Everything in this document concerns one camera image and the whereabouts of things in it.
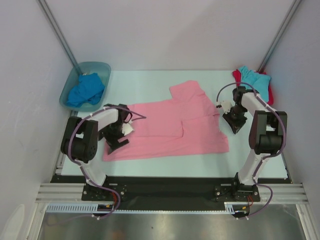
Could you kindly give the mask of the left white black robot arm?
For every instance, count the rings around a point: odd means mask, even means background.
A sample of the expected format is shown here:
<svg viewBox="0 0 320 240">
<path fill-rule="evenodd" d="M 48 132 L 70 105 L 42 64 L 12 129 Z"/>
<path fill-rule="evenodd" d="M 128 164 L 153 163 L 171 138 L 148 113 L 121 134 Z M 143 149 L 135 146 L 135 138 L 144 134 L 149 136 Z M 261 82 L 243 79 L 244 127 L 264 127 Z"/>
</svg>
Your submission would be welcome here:
<svg viewBox="0 0 320 240">
<path fill-rule="evenodd" d="M 132 117 L 127 105 L 106 104 L 87 117 L 71 116 L 67 121 L 60 150 L 80 168 L 100 200 L 110 196 L 111 188 L 105 184 L 107 175 L 94 162 L 98 143 L 105 140 L 108 154 L 127 145 L 129 140 L 121 139 L 131 132 Z"/>
</svg>

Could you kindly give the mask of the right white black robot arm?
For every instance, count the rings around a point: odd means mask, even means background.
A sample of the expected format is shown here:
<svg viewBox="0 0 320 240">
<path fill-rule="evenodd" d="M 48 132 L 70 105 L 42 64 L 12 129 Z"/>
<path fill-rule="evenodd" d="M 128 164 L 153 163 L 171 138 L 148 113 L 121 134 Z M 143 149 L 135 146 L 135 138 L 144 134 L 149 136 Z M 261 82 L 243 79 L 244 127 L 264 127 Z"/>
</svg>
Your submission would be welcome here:
<svg viewBox="0 0 320 240">
<path fill-rule="evenodd" d="M 238 86 L 233 91 L 234 104 L 223 101 L 223 119 L 237 134 L 245 125 L 245 113 L 252 116 L 248 136 L 250 152 L 245 164 L 236 173 L 229 193 L 237 201 L 258 192 L 258 176 L 270 158 L 279 156 L 286 145 L 288 114 L 269 106 L 255 89 Z"/>
</svg>

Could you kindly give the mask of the pink t shirt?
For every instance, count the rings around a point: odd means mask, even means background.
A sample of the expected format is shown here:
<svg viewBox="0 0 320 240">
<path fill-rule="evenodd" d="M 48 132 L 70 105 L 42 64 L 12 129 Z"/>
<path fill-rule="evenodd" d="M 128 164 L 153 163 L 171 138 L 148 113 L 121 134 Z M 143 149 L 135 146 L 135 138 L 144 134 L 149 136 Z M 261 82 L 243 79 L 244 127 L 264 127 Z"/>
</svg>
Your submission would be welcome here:
<svg viewBox="0 0 320 240">
<path fill-rule="evenodd" d="M 103 161 L 229 152 L 228 137 L 219 128 L 219 111 L 199 83 L 188 80 L 169 91 L 170 99 L 129 105 L 145 118 L 131 122 L 128 144 L 112 153 L 108 145 L 104 147 Z"/>
</svg>

